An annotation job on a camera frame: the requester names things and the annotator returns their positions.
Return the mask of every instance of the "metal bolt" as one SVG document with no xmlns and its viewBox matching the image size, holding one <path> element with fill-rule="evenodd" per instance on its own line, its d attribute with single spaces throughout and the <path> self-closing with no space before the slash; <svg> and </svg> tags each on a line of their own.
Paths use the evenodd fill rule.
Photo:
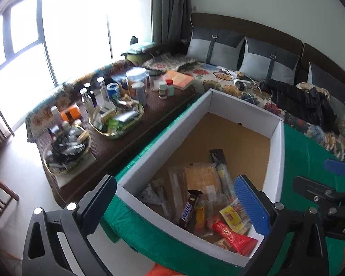
<svg viewBox="0 0 345 276">
<path fill-rule="evenodd" d="M 66 206 L 66 208 L 67 208 L 68 210 L 74 210 L 74 209 L 77 208 L 77 204 L 74 203 L 74 202 L 72 202 L 72 203 L 68 204 L 68 205 Z"/>
<path fill-rule="evenodd" d="M 313 206 L 310 207 L 309 211 L 311 214 L 317 214 L 317 209 Z"/>
<path fill-rule="evenodd" d="M 283 210 L 284 209 L 284 205 L 281 202 L 276 202 L 274 204 L 274 206 L 275 206 L 275 209 L 277 209 L 277 210 Z"/>
<path fill-rule="evenodd" d="M 329 208 L 329 214 L 330 215 L 336 214 L 336 212 L 337 212 L 336 208 L 334 208 L 334 207 Z"/>
<path fill-rule="evenodd" d="M 42 212 L 42 208 L 41 207 L 37 207 L 34 209 L 34 214 L 35 215 L 39 215 Z"/>
</svg>

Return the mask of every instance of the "black jacket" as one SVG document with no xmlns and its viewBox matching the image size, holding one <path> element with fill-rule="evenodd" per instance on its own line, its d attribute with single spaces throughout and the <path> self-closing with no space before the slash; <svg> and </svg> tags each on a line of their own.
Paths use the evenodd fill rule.
<svg viewBox="0 0 345 276">
<path fill-rule="evenodd" d="M 264 92 L 271 94 L 272 101 L 290 114 L 319 125 L 325 132 L 333 131 L 339 135 L 336 127 L 336 115 L 330 106 L 326 96 L 312 88 L 305 92 L 299 88 L 273 79 L 266 79 L 260 83 Z"/>
</svg>

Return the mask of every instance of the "green tablecloth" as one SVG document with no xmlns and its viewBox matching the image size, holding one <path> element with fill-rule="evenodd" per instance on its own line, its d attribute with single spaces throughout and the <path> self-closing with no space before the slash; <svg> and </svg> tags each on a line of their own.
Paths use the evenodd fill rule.
<svg viewBox="0 0 345 276">
<path fill-rule="evenodd" d="M 345 178 L 323 170 L 323 161 L 329 157 L 333 158 L 330 152 L 286 124 L 284 124 L 284 134 L 285 169 L 281 202 L 287 208 L 306 210 L 308 207 L 314 206 L 312 202 L 294 193 L 292 181 L 298 175 L 307 176 L 332 186 L 339 192 L 345 191 Z M 158 138 L 159 136 L 131 161 L 116 178 L 118 180 L 122 178 L 125 172 Z M 114 197 L 111 201 L 101 220 L 101 225 L 113 242 L 122 238 L 131 248 L 151 260 L 188 276 L 235 276 L 241 271 L 241 267 L 212 258 L 170 237 L 140 217 L 118 197 Z M 280 260 L 284 258 L 290 244 L 290 238 L 289 236 L 285 240 L 270 275 L 278 271 Z M 344 246 L 345 242 L 327 238 L 330 275 L 336 275 L 340 270 Z"/>
</svg>

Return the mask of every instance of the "brown table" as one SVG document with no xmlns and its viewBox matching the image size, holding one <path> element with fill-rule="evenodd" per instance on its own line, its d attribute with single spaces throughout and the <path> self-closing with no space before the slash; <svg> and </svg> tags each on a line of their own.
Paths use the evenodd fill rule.
<svg viewBox="0 0 345 276">
<path fill-rule="evenodd" d="M 62 188 L 57 186 L 56 179 L 45 169 L 56 202 L 62 207 L 72 201 L 78 202 L 86 192 L 96 187 L 105 174 L 116 175 L 195 98 L 192 86 L 184 91 L 175 90 L 175 95 L 166 100 L 160 99 L 157 92 L 149 91 L 142 121 L 129 133 L 116 140 L 107 139 L 97 133 L 89 125 L 88 115 L 81 105 L 82 127 L 90 133 L 92 138 L 90 151 L 97 162 Z M 50 135 L 47 132 L 37 139 L 36 143 L 41 158 L 43 150 L 49 142 Z"/>
</svg>

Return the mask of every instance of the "floor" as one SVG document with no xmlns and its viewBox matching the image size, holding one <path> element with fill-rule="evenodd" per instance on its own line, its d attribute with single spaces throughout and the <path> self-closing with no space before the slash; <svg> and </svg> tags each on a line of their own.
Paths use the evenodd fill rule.
<svg viewBox="0 0 345 276">
<path fill-rule="evenodd" d="M 52 196 L 37 146 L 26 141 L 25 125 L 17 129 L 15 137 L 10 138 L 0 153 L 0 179 L 20 197 L 19 202 L 11 202 L 0 219 L 0 248 L 17 258 L 22 258 L 33 210 L 38 206 L 45 211 L 60 209 Z M 65 237 L 59 237 L 73 272 L 79 276 L 83 275 Z M 114 276 L 145 275 L 154 264 L 144 255 L 133 251 L 122 240 L 113 244 L 100 226 L 94 234 L 88 236 L 88 239 Z M 10 271 L 15 275 L 21 275 L 20 261 L 4 261 Z"/>
</svg>

